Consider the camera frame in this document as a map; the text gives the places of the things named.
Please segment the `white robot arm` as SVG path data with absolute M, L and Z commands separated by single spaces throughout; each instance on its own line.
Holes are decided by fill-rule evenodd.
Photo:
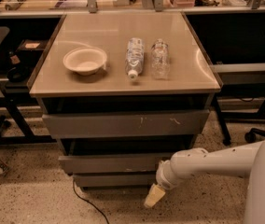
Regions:
M 157 182 L 151 186 L 144 206 L 154 206 L 183 180 L 206 174 L 247 176 L 244 224 L 265 224 L 265 140 L 214 152 L 203 148 L 176 152 L 159 163 Z

